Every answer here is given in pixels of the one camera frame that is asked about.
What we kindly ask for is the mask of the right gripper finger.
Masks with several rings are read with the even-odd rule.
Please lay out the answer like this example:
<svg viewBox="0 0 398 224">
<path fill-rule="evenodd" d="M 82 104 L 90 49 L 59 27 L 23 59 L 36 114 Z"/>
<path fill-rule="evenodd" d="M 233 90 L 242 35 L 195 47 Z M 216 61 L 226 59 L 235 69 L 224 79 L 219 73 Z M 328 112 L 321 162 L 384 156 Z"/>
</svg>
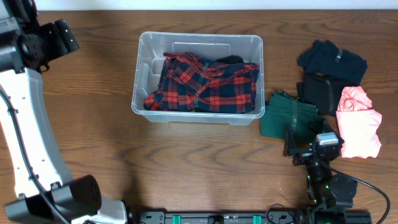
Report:
<svg viewBox="0 0 398 224">
<path fill-rule="evenodd" d="M 282 155 L 284 157 L 288 157 L 288 156 L 294 156 L 297 153 L 298 153 L 298 149 L 297 149 L 292 131 L 291 131 L 290 127 L 287 127 L 286 135 L 285 135 L 284 150 L 283 150 Z"/>
<path fill-rule="evenodd" d="M 329 133 L 329 132 L 334 132 L 336 134 L 336 136 L 339 139 L 339 143 L 338 144 L 342 143 L 342 138 L 340 137 L 340 135 L 336 133 L 336 131 L 329 125 L 329 123 L 327 121 L 324 121 L 323 122 L 323 131 L 322 131 L 322 133 Z"/>
</svg>

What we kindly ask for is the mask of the pink garment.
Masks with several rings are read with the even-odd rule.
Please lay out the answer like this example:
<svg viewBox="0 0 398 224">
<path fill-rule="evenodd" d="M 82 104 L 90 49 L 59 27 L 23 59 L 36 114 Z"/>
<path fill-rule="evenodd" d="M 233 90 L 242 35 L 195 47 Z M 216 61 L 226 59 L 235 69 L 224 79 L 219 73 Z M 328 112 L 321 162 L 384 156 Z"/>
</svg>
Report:
<svg viewBox="0 0 398 224">
<path fill-rule="evenodd" d="M 373 109 L 367 93 L 360 86 L 343 88 L 336 111 L 338 129 L 344 140 L 344 158 L 376 158 L 381 148 L 377 129 L 382 115 Z"/>
</svg>

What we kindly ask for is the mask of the dark green garment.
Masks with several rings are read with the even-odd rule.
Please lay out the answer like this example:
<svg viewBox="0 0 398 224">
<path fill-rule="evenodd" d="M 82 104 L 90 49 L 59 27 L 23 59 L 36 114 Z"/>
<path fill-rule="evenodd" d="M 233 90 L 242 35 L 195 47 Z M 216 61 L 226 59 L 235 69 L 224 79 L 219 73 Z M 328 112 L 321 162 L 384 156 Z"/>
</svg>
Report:
<svg viewBox="0 0 398 224">
<path fill-rule="evenodd" d="M 261 134 L 285 139 L 289 128 L 296 141 L 311 143 L 323 129 L 324 118 L 315 105 L 304 103 L 284 91 L 275 92 L 261 118 Z"/>
</svg>

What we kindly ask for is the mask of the red navy plaid shirt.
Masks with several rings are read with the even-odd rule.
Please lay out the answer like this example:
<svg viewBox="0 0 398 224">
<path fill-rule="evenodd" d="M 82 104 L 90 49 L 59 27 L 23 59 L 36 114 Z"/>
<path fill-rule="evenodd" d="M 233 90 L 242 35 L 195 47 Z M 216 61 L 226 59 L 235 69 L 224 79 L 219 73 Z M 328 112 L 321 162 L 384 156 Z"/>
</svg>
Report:
<svg viewBox="0 0 398 224">
<path fill-rule="evenodd" d="M 210 60 L 190 52 L 164 53 L 158 88 L 144 109 L 244 114 L 255 109 L 259 65 L 239 56 Z"/>
</svg>

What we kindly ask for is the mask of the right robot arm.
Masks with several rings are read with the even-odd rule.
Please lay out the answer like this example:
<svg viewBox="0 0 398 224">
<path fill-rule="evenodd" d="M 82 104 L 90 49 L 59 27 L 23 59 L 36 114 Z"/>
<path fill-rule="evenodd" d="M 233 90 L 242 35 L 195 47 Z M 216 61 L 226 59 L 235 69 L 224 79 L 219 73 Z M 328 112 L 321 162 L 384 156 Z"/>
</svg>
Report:
<svg viewBox="0 0 398 224">
<path fill-rule="evenodd" d="M 344 140 L 327 122 L 308 148 L 298 148 L 290 127 L 286 129 L 283 156 L 307 171 L 307 194 L 315 205 L 295 214 L 295 223 L 347 223 L 345 212 L 353 207 L 357 182 L 338 174 L 330 162 L 340 156 Z"/>
</svg>

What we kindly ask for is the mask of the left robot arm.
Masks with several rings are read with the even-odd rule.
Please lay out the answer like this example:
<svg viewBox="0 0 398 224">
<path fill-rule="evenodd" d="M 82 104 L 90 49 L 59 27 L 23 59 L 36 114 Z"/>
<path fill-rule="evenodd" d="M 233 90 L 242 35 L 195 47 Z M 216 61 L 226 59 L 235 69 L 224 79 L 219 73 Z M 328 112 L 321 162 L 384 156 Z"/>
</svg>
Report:
<svg viewBox="0 0 398 224">
<path fill-rule="evenodd" d="M 92 175 L 74 179 L 58 149 L 44 102 L 42 74 L 78 50 L 64 20 L 41 25 L 33 1 L 1 1 L 1 127 L 12 158 L 18 223 L 129 222 L 124 202 L 103 196 Z"/>
</svg>

